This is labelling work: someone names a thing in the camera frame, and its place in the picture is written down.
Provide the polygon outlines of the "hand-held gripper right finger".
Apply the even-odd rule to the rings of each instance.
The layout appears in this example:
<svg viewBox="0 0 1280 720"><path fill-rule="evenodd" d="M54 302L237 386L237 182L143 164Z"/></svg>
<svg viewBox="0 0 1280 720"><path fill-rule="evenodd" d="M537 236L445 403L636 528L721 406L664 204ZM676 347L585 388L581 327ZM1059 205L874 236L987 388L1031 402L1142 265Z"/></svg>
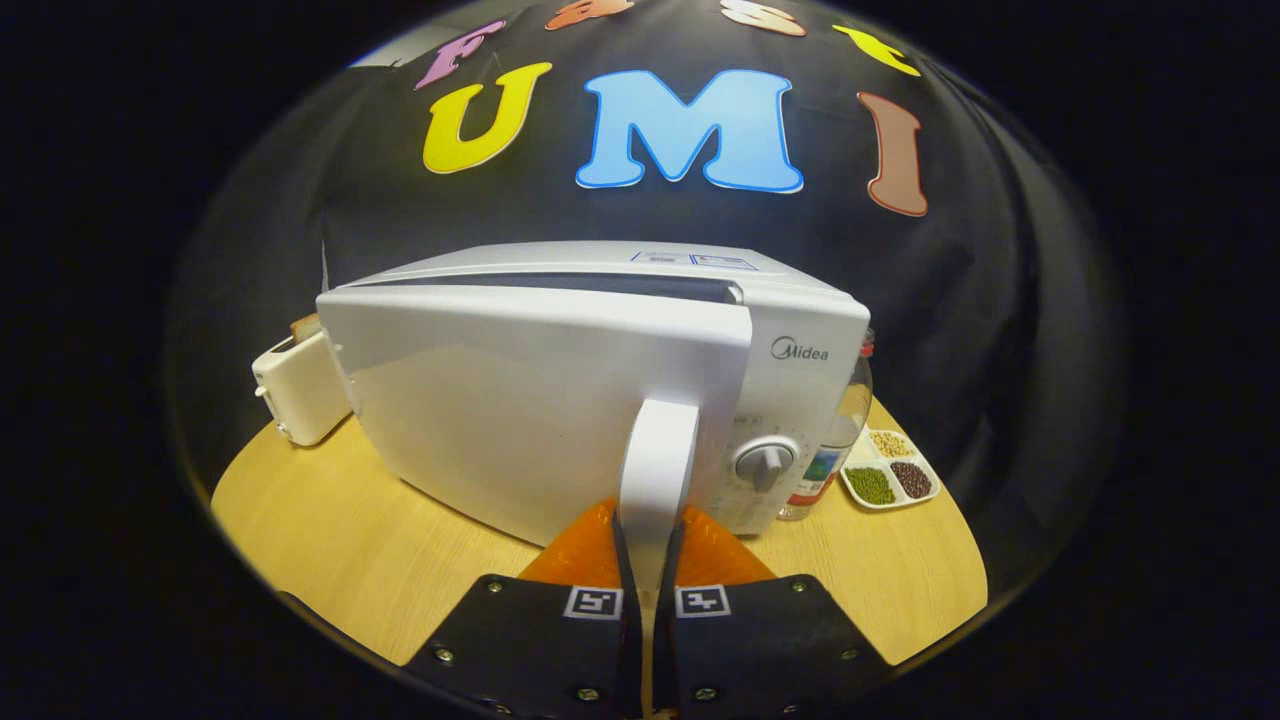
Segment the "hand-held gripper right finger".
<svg viewBox="0 0 1280 720"><path fill-rule="evenodd" d="M837 719L893 671L810 574L778 575L686 506L666 555L653 700L677 719Z"/></svg>

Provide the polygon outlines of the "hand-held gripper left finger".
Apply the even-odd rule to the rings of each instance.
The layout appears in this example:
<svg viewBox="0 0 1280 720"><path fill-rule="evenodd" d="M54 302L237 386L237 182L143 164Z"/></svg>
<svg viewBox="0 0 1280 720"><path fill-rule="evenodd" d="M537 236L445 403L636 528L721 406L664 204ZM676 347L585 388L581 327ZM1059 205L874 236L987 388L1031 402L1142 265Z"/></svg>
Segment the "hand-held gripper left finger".
<svg viewBox="0 0 1280 720"><path fill-rule="evenodd" d="M637 717L641 614L616 506L593 505L520 574L480 575L401 675L472 719Z"/></svg>

